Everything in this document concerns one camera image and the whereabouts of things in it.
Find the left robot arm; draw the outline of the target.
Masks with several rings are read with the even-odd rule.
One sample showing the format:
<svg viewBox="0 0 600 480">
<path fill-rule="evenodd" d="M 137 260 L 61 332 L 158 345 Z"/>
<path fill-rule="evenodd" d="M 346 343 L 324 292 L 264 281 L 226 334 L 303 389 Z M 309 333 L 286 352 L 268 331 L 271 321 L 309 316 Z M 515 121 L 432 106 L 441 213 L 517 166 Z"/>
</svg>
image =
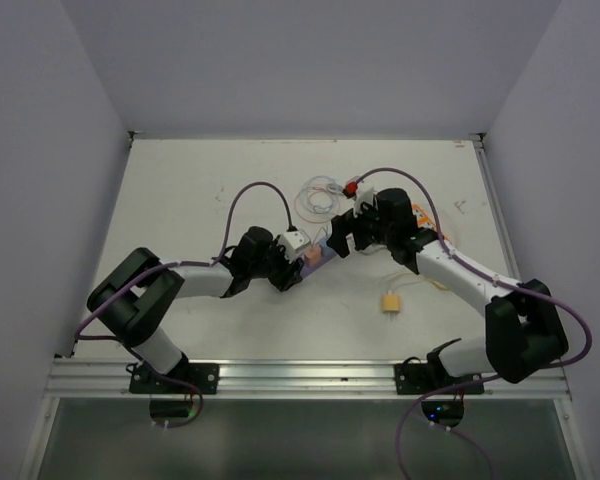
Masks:
<svg viewBox="0 0 600 480">
<path fill-rule="evenodd" d="M 181 390 L 188 362 L 161 322 L 181 298 L 231 298 L 256 279 L 280 292 L 302 281 L 302 254 L 311 246 L 298 229 L 273 235 L 252 226 L 237 245 L 210 266 L 201 262 L 163 262 L 147 248 L 137 248 L 90 294 L 87 309 L 132 354 L 148 365 L 165 392 Z"/>
</svg>

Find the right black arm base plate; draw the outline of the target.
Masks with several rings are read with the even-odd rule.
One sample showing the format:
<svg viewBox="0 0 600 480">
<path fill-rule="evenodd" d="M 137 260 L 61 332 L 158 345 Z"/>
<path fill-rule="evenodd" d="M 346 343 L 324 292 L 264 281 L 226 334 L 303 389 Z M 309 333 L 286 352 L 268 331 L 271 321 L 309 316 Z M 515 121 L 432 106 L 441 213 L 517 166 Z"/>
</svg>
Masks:
<svg viewBox="0 0 600 480">
<path fill-rule="evenodd" d="M 409 357 L 393 365 L 393 378 L 398 395 L 423 395 L 431 391 L 480 379 L 479 373 L 456 376 L 442 365 L 440 354 L 460 339 L 450 340 L 430 351 L 424 360 Z"/>
</svg>

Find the purple power strip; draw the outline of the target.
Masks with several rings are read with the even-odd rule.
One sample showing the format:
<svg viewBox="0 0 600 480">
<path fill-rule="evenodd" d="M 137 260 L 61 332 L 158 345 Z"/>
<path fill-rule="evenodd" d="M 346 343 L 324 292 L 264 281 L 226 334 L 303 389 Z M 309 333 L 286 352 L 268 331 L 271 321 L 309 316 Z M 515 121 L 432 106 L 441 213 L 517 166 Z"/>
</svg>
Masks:
<svg viewBox="0 0 600 480">
<path fill-rule="evenodd" d="M 319 242 L 311 246 L 303 254 L 304 265 L 300 273 L 301 278 L 307 278 L 336 256 L 336 252 L 326 242 Z"/>
</svg>

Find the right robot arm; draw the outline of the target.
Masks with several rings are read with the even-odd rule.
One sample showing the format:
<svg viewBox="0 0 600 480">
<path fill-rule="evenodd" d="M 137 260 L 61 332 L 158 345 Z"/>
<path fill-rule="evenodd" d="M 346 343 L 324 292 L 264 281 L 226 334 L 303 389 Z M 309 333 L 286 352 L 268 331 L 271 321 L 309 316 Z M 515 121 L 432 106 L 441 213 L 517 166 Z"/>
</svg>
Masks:
<svg viewBox="0 0 600 480">
<path fill-rule="evenodd" d="M 484 320 L 483 334 L 428 353 L 425 379 L 431 389 L 448 392 L 461 377 L 484 373 L 518 383 L 567 352 L 564 328 L 542 282 L 501 278 L 458 253 L 436 230 L 419 225 L 400 188 L 375 192 L 351 182 L 343 194 L 354 205 L 331 220 L 327 244 L 333 251 L 345 258 L 351 250 L 383 246 L 397 264 L 445 286 Z"/>
</svg>

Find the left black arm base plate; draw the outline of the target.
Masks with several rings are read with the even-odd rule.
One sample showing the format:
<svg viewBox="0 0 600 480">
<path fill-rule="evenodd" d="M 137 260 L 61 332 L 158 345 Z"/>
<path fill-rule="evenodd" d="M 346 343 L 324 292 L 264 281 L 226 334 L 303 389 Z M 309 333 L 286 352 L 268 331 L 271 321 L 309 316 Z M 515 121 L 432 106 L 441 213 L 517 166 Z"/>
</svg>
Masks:
<svg viewBox="0 0 600 480">
<path fill-rule="evenodd" d="M 128 364 L 126 371 L 131 375 L 129 392 L 132 394 L 192 394 L 190 385 L 193 385 L 203 395 L 214 395 L 220 378 L 217 363 L 188 360 L 181 360 L 168 374 L 159 376 L 141 363 Z"/>
</svg>

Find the orange power strip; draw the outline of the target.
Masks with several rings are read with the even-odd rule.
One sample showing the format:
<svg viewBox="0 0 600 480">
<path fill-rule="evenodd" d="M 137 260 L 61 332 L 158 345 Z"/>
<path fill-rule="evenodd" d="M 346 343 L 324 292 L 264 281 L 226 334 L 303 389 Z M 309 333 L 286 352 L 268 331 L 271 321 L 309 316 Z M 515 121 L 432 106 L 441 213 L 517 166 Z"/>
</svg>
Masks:
<svg viewBox="0 0 600 480">
<path fill-rule="evenodd" d="M 434 218 L 429 215 L 425 208 L 418 204 L 413 204 L 412 211 L 419 227 L 437 231 L 437 223 L 434 221 Z"/>
</svg>

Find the pink plug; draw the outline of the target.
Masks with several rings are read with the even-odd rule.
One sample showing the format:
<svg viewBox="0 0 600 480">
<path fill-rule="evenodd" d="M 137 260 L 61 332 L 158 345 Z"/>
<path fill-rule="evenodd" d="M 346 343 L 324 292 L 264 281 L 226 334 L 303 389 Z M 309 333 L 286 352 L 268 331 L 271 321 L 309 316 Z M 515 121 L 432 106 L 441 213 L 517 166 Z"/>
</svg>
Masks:
<svg viewBox="0 0 600 480">
<path fill-rule="evenodd" d="M 319 247 L 309 249 L 305 254 L 305 264 L 308 267 L 313 267 L 322 259 L 322 250 Z"/>
</svg>

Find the yellow usb charger plug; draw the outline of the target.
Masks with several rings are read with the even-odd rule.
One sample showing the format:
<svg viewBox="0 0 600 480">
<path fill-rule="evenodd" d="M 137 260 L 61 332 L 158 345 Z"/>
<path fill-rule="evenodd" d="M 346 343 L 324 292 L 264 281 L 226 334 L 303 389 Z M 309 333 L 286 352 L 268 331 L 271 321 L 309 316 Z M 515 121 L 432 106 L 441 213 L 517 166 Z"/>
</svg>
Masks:
<svg viewBox="0 0 600 480">
<path fill-rule="evenodd" d="M 394 291 L 386 291 L 381 297 L 381 311 L 389 317 L 395 317 L 401 312 L 401 297 Z"/>
</svg>

